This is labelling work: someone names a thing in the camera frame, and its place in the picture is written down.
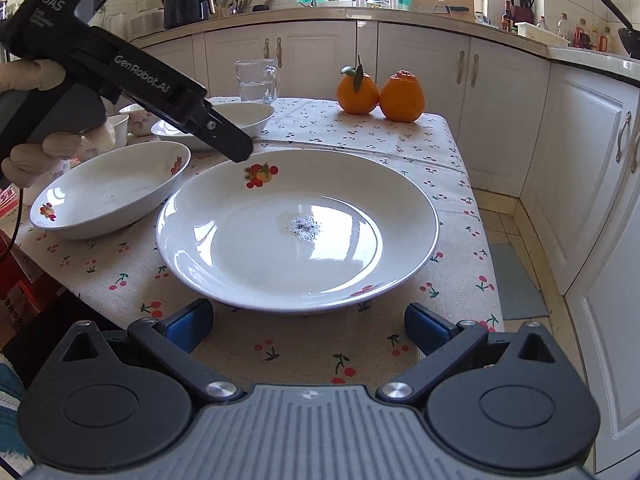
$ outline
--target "blue gripper pad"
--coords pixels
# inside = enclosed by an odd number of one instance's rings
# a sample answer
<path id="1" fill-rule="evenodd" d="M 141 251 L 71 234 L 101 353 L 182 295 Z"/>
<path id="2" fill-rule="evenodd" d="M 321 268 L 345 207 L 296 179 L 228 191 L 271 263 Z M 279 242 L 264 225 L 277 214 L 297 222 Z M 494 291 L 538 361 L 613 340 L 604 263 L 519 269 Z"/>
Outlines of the blue gripper pad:
<path id="1" fill-rule="evenodd" d="M 404 331 L 425 355 L 435 352 L 460 332 L 452 322 L 420 303 L 410 303 L 404 311 Z"/>
<path id="2" fill-rule="evenodd" d="M 193 352 L 213 328 L 213 305 L 200 298 L 156 323 L 154 328 L 187 353 Z"/>

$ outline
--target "gloved hand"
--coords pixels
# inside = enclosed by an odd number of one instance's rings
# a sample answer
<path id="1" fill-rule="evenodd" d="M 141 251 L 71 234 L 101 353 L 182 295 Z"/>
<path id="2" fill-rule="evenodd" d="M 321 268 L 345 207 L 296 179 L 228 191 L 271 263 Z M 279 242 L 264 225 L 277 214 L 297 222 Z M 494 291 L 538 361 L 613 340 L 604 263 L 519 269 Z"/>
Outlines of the gloved hand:
<path id="1" fill-rule="evenodd" d="M 8 90 L 50 90 L 65 79 L 65 69 L 49 59 L 21 59 L 0 64 L 0 93 Z M 108 122 L 82 134 L 103 152 L 113 149 L 115 134 Z M 18 187 L 31 187 L 43 174 L 55 172 L 76 154 L 81 137 L 65 132 L 48 135 L 42 144 L 19 144 L 2 161 L 2 173 Z"/>

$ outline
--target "cable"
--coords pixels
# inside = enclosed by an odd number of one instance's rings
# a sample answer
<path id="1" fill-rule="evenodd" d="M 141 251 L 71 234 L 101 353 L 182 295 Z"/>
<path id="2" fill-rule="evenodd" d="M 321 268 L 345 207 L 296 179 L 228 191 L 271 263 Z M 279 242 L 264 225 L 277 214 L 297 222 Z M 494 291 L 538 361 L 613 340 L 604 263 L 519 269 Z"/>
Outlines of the cable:
<path id="1" fill-rule="evenodd" d="M 18 237 L 18 229 L 20 229 L 20 219 L 22 218 L 22 197 L 23 197 L 23 193 L 24 193 L 23 189 L 20 188 L 20 195 L 19 195 L 19 199 L 18 199 L 18 218 L 15 219 L 14 234 L 11 237 L 11 241 L 9 242 L 9 245 L 6 248 L 6 251 L 4 253 L 2 253 L 2 256 L 0 256 L 0 265 L 2 265 L 4 263 L 4 261 L 6 260 L 7 256 L 11 252 L 11 249 L 14 248 L 15 239 Z"/>

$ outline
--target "tablecloth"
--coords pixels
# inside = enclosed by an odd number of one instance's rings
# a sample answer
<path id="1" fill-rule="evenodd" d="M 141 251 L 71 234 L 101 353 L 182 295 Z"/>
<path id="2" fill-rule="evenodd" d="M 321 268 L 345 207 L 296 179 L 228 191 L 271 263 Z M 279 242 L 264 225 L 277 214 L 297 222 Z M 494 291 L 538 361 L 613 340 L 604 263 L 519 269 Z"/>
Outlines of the tablecloth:
<path id="1" fill-rule="evenodd" d="M 194 357 L 244 386 L 333 382 L 375 388 L 422 357 L 402 322 L 412 301 L 452 322 L 474 319 L 490 330 L 502 330 L 484 229 L 444 118 L 423 114 L 405 124 L 386 120 L 379 108 L 370 116 L 350 116 L 331 101 L 281 98 L 273 105 L 276 113 L 255 139 L 255 151 L 324 148 L 385 164 L 430 197 L 440 219 L 440 238 L 430 260 L 412 279 L 378 298 L 337 311 L 278 316 L 215 304 L 214 329 Z M 193 153 L 186 178 L 224 160 L 215 152 Z M 162 319 L 198 297 L 168 271 L 158 254 L 158 212 L 159 208 L 127 228 L 84 241 L 63 240 L 34 228 L 24 215 L 17 243 L 78 298 L 126 327 L 139 317 Z M 8 233 L 14 225 L 15 211 L 0 221 Z"/>

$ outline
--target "screw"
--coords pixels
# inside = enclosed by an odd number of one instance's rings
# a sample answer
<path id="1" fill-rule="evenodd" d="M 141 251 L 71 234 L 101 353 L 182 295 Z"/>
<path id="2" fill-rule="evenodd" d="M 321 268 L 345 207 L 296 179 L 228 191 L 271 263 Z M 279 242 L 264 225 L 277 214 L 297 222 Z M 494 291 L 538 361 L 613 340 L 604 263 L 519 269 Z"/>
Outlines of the screw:
<path id="1" fill-rule="evenodd" d="M 215 381 L 207 384 L 207 393 L 215 399 L 226 399 L 234 396 L 238 387 L 228 381 Z"/>
<path id="2" fill-rule="evenodd" d="M 405 399 L 414 390 L 407 383 L 387 383 L 380 388 L 380 392 L 389 399 Z"/>

